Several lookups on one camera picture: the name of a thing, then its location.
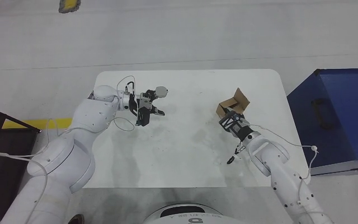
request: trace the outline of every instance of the black shoe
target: black shoe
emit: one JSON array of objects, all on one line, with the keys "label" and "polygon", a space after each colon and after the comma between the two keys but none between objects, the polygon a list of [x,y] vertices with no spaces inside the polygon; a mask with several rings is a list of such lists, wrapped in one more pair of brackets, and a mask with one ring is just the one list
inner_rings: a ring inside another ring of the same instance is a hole
[{"label": "black shoe", "polygon": [[71,218],[68,224],[84,224],[84,216],[82,214],[77,214]]}]

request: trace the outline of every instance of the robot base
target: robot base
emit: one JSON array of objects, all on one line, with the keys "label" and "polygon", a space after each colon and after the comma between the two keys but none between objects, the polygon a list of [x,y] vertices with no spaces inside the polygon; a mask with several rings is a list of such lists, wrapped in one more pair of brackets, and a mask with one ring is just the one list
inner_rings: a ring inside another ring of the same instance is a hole
[{"label": "robot base", "polygon": [[202,204],[175,204],[153,212],[143,224],[244,224]]},{"label": "robot base", "polygon": [[204,206],[202,204],[174,204],[172,206],[166,206],[159,210],[156,210],[144,220],[143,224],[150,224],[154,220],[157,220],[162,217],[184,213],[210,213],[222,215],[215,209],[210,208],[208,206]]}]

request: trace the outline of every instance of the cardboard box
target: cardboard box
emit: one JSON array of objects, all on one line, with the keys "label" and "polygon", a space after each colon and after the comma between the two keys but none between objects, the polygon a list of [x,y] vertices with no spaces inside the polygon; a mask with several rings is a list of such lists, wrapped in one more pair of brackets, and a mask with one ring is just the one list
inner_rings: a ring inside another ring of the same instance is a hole
[{"label": "cardboard box", "polygon": [[236,111],[236,113],[242,114],[246,107],[249,105],[249,103],[250,101],[248,101],[248,99],[241,92],[241,90],[237,88],[232,98],[219,103],[218,108],[216,109],[216,113],[219,115],[220,118],[223,118],[225,116],[223,108],[231,108]]}]

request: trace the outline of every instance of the white table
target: white table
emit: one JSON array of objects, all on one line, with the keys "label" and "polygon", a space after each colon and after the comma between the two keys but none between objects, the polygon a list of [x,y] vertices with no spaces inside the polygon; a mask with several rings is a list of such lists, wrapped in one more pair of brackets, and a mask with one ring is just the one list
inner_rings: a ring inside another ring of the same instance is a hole
[{"label": "white table", "polygon": [[[251,102],[244,112],[249,122],[300,143],[280,76],[273,70],[102,72],[95,87],[115,88],[128,75],[135,76],[137,93],[168,88],[167,97],[153,104],[166,116],[151,115],[146,127],[132,132],[111,124],[93,144],[96,171],[85,188],[270,186],[270,178],[260,173],[246,152],[239,154],[242,159],[226,164],[238,140],[221,128],[215,110],[237,87]],[[135,123],[136,117],[128,111],[117,116]],[[259,131],[286,147],[291,156],[288,165],[306,176],[302,148]]]}]

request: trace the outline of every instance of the blue bin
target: blue bin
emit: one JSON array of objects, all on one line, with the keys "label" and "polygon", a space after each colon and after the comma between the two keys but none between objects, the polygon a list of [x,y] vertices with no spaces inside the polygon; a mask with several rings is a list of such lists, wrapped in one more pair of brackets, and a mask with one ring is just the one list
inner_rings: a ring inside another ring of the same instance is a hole
[{"label": "blue bin", "polygon": [[[312,175],[358,170],[358,69],[318,69],[287,96],[303,145],[316,145]],[[314,155],[304,148],[309,163]]]}]

